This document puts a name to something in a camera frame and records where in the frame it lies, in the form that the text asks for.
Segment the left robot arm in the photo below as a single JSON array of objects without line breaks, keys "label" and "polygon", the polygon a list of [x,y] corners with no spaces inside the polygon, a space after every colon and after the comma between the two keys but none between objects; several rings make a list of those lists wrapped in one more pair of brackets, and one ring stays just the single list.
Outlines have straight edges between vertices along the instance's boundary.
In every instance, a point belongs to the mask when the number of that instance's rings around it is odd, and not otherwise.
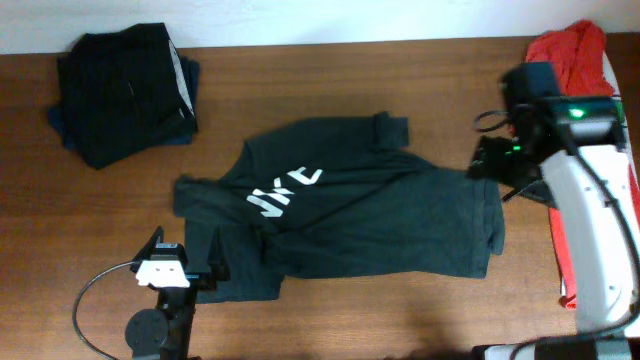
[{"label": "left robot arm", "polygon": [[225,261],[212,255],[199,271],[189,271],[183,245],[164,241],[157,227],[132,259],[130,271],[138,285],[157,293],[153,308],[138,311],[125,329],[125,340],[133,360],[186,360],[191,329],[200,292],[211,292],[230,279]]}]

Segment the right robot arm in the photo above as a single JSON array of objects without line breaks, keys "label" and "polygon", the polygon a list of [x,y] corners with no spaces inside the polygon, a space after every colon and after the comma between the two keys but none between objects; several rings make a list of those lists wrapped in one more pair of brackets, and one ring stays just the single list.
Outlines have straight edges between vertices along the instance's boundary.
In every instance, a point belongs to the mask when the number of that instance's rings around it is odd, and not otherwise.
[{"label": "right robot arm", "polygon": [[557,209],[578,297],[573,335],[473,348],[477,359],[636,359],[639,224],[620,112],[611,96],[561,93],[548,62],[501,80],[508,138],[481,129],[468,174]]}]

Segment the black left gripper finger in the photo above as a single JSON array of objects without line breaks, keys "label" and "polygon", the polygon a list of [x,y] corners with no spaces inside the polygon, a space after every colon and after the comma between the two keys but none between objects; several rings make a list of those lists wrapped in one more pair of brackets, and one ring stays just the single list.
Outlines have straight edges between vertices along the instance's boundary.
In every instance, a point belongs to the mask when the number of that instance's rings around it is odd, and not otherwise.
[{"label": "black left gripper finger", "polygon": [[143,260],[149,260],[154,249],[157,244],[162,243],[164,241],[164,229],[162,226],[158,226],[150,239],[145,243],[145,245],[138,251],[138,253],[133,257],[133,262],[141,262]]},{"label": "black left gripper finger", "polygon": [[224,252],[224,246],[221,240],[219,229],[213,231],[211,240],[209,242],[207,264],[211,270],[212,276],[216,281],[230,280],[230,270]]}]

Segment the dark green Nike t-shirt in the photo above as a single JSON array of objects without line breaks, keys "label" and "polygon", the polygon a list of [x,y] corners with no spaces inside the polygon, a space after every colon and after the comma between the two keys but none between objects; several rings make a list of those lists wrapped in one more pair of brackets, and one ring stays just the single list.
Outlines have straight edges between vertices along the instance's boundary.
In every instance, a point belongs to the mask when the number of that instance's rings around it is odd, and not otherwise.
[{"label": "dark green Nike t-shirt", "polygon": [[497,184],[408,145],[403,117],[311,118],[249,138],[219,179],[180,177],[190,270],[207,265],[216,229],[230,270],[199,301],[275,300],[287,277],[485,277],[505,241]]}]

